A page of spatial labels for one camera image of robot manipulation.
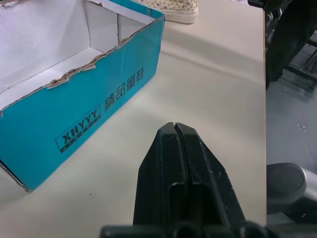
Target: xhyyy logo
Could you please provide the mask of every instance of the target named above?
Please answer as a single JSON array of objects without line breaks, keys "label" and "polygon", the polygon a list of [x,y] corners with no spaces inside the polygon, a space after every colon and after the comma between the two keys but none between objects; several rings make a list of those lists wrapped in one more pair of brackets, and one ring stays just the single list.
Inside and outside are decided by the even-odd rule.
[{"label": "xhyyy logo", "polygon": [[80,118],[75,124],[64,131],[55,142],[63,153],[69,146],[71,146],[80,136],[82,136],[93,124],[101,117],[100,105],[98,104],[91,109],[87,114]]}]

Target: teal cardboard box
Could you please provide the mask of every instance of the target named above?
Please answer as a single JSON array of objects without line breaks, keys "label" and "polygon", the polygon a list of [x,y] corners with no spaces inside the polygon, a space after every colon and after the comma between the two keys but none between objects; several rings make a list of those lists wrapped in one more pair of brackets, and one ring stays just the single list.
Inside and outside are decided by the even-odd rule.
[{"label": "teal cardboard box", "polygon": [[34,190],[154,76],[164,15],[130,0],[4,2],[0,163]]}]

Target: patterned shoe fabric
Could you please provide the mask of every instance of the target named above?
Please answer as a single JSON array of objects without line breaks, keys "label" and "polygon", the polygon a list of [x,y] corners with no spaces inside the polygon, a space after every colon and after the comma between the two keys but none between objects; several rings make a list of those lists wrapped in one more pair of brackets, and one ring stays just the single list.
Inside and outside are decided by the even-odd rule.
[{"label": "patterned shoe fabric", "polygon": [[166,20],[191,24],[198,17],[198,0],[137,0],[166,15]]}]

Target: gray object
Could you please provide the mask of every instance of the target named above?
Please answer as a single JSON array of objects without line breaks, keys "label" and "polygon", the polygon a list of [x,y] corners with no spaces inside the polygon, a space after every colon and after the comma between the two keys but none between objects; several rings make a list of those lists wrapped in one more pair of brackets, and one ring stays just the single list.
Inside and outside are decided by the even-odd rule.
[{"label": "gray object", "polygon": [[267,165],[267,213],[317,210],[317,175],[293,163]]}]

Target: torn cardboard edge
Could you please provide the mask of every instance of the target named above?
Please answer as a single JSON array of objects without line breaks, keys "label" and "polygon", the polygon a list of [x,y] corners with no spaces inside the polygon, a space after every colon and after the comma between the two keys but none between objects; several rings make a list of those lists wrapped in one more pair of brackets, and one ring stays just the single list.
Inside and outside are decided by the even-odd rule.
[{"label": "torn cardboard edge", "polygon": [[16,182],[17,185],[21,186],[26,192],[31,192],[0,160],[0,167]]},{"label": "torn cardboard edge", "polygon": [[[13,102],[18,96],[29,93],[35,87],[43,86],[52,79],[62,76],[69,69],[79,67],[92,59],[73,67],[70,65],[65,70],[62,68],[47,80],[38,82],[35,87],[24,90],[14,98],[9,99],[8,93],[4,98],[2,97],[2,93],[6,90],[32,77],[36,78],[38,74],[89,46],[86,4],[84,0],[28,0],[14,7],[0,8],[0,19],[3,23],[0,26],[0,42],[4,46],[0,51],[0,109],[6,106],[5,104]],[[97,16],[106,18],[107,14],[105,16],[97,14]]]},{"label": "torn cardboard edge", "polygon": [[17,4],[24,3],[28,0],[0,0],[0,7],[13,7]]},{"label": "torn cardboard edge", "polygon": [[[112,1],[110,1],[110,0],[81,0],[81,1],[82,1],[82,2],[89,2],[89,3],[91,3],[91,4],[96,4],[96,5],[101,6],[101,7],[105,8],[105,9],[107,9],[107,10],[109,10],[109,11],[115,13],[115,14],[122,15],[122,16],[124,16],[124,17],[129,18],[129,19],[132,19],[132,20],[135,20],[135,21],[137,21],[137,22],[143,23],[143,24],[145,24],[145,25],[149,25],[149,24],[151,24],[151,23],[155,20],[155,18],[151,17],[152,9],[151,9],[150,11],[147,11],[147,14],[149,14],[149,16],[147,16],[146,14],[143,14],[143,13],[137,12],[137,11],[135,11],[135,10],[126,8],[126,7],[121,6],[121,5],[117,4],[117,3],[114,3],[114,2],[112,2]],[[10,88],[15,87],[15,86],[18,85],[18,84],[21,84],[21,83],[23,83],[23,82],[29,80],[29,79],[32,78],[32,77],[35,77],[35,76],[38,75],[38,74],[40,74],[40,73],[42,73],[42,72],[44,72],[44,71],[46,71],[46,70],[52,68],[54,65],[53,65],[53,64],[47,65],[46,68],[43,68],[42,71],[37,72],[37,74],[32,74],[32,75],[29,75],[29,77],[27,77],[27,78],[23,78],[23,79],[21,79],[21,80],[17,80],[17,81],[8,83],[7,85],[4,86],[3,89],[0,89],[0,94],[2,94],[3,92],[5,92],[6,90],[8,90],[8,89],[10,89]],[[0,111],[3,110],[3,108],[4,108],[5,106],[6,106],[6,105],[4,105],[4,103],[2,103],[2,105],[0,106],[0,107],[1,107],[1,108],[0,108]]]},{"label": "torn cardboard edge", "polygon": [[146,25],[144,27],[142,27],[140,30],[136,31],[135,33],[133,33],[130,37],[128,38],[125,38],[123,40],[121,40],[121,42],[119,43],[118,46],[112,48],[111,50],[109,50],[108,52],[106,53],[103,53],[101,55],[98,55],[96,57],[94,57],[88,64],[86,65],[83,65],[79,68],[74,68],[74,69],[71,69],[69,72],[65,73],[61,78],[59,79],[55,79],[55,80],[52,80],[50,83],[46,84],[44,87],[48,88],[48,89],[51,89],[51,88],[54,88],[54,87],[57,87],[65,82],[67,82],[71,77],[73,77],[75,74],[81,72],[81,71],[86,71],[86,70],[90,70],[92,68],[95,68],[95,63],[106,57],[107,55],[111,54],[112,52],[114,52],[115,50],[121,48],[126,42],[130,41],[136,34],[138,34],[139,32],[143,31],[144,29],[146,29],[147,27],[151,26],[152,24],[156,23],[157,21],[161,20],[162,18],[164,18],[164,16],[154,20],[152,23],[150,23],[149,25]]},{"label": "torn cardboard edge", "polygon": [[[106,9],[111,10],[111,11],[113,11],[113,12],[119,14],[119,15],[123,15],[123,16],[125,16],[125,17],[128,17],[128,16],[126,16],[126,13],[127,13],[127,12],[132,12],[133,14],[136,14],[136,15],[138,15],[138,16],[142,15],[142,16],[146,17],[147,19],[150,18],[150,19],[149,19],[149,20],[150,20],[150,23],[147,24],[146,26],[142,27],[142,28],[139,29],[138,31],[134,32],[134,33],[133,33],[131,36],[129,36],[128,38],[125,38],[125,39],[121,40],[121,42],[118,44],[118,46],[112,48],[111,50],[107,51],[106,53],[103,53],[103,54],[100,54],[100,55],[94,57],[89,63],[87,63],[87,64],[85,64],[85,65],[83,65],[83,66],[81,66],[81,67],[79,67],[79,68],[71,69],[70,71],[66,72],[62,77],[60,77],[59,79],[54,79],[54,80],[52,80],[50,83],[45,84],[45,85],[43,85],[43,86],[41,86],[41,87],[39,87],[39,88],[37,88],[37,89],[31,91],[30,93],[28,93],[28,94],[26,94],[26,95],[20,97],[19,99],[15,100],[14,102],[12,102],[12,103],[6,105],[6,106],[3,107],[2,109],[0,109],[0,117],[1,117],[1,118],[3,117],[3,110],[5,110],[6,108],[12,106],[13,104],[19,102],[20,100],[22,100],[22,99],[24,99],[24,98],[26,98],[26,97],[31,96],[33,93],[35,93],[35,92],[37,92],[37,91],[39,91],[39,90],[41,90],[41,89],[43,89],[43,88],[45,88],[45,87],[46,87],[47,89],[51,89],[51,88],[57,87],[57,86],[59,86],[59,85],[65,83],[65,82],[69,81],[70,78],[73,77],[75,74],[77,74],[77,73],[79,73],[79,72],[82,72],[82,71],[86,71],[86,70],[90,70],[90,69],[95,68],[95,63],[96,63],[98,60],[100,60],[100,59],[106,57],[107,55],[111,54],[111,53],[114,52],[115,50],[121,48],[126,42],[130,41],[136,34],[138,34],[139,32],[143,31],[144,29],[148,28],[149,26],[153,25],[154,23],[160,21],[161,19],[165,18],[164,15],[162,15],[161,17],[159,17],[159,18],[157,18],[157,19],[151,18],[151,17],[150,17],[150,14],[151,14],[151,12],[152,12],[152,9],[150,9],[150,8],[148,8],[148,10],[150,10],[150,11],[148,11],[148,16],[146,16],[146,15],[143,15],[143,14],[141,14],[141,13],[139,13],[139,12],[133,11],[133,10],[131,10],[131,9],[128,9],[128,8],[126,8],[126,7],[123,7],[123,6],[121,6],[121,5],[118,5],[118,4],[114,3],[114,2],[111,2],[111,1],[109,1],[109,0],[86,0],[86,1],[87,1],[87,2],[91,2],[91,3],[94,3],[94,4],[97,4],[97,5],[102,6],[102,7],[105,7]],[[140,20],[140,18],[138,18],[138,17],[137,17],[137,18],[135,18],[135,17],[133,17],[133,18],[128,17],[128,18],[143,23],[143,21]]]},{"label": "torn cardboard edge", "polygon": [[236,1],[236,2],[239,2],[239,3],[243,3],[243,4],[246,4],[246,5],[249,5],[248,4],[248,0],[232,0],[232,1]]}]

